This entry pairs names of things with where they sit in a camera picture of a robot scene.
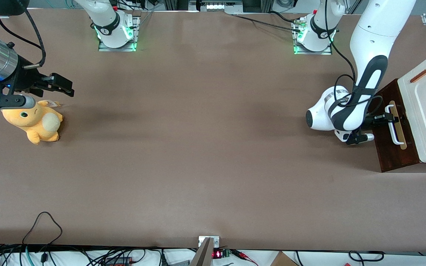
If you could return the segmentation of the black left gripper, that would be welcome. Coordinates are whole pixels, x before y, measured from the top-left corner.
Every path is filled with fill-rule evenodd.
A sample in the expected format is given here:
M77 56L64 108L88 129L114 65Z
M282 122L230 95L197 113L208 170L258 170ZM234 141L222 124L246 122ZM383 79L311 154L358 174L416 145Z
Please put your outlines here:
M400 123L399 117L394 117L392 113L384 113L379 116L365 116L365 119L361 125L362 130L370 130L375 127L386 125L387 123Z

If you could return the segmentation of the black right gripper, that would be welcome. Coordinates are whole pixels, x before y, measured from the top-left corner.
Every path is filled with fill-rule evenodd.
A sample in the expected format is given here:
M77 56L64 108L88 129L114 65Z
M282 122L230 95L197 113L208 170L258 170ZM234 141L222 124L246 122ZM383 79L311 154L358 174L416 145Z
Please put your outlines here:
M46 77L40 74L36 68L24 69L25 66L32 63L20 55L17 56L17 59L17 66L13 74L7 78L7 87L11 93L25 92L35 96L43 96L44 92L48 91L60 92L69 97L74 97L72 81L56 73Z

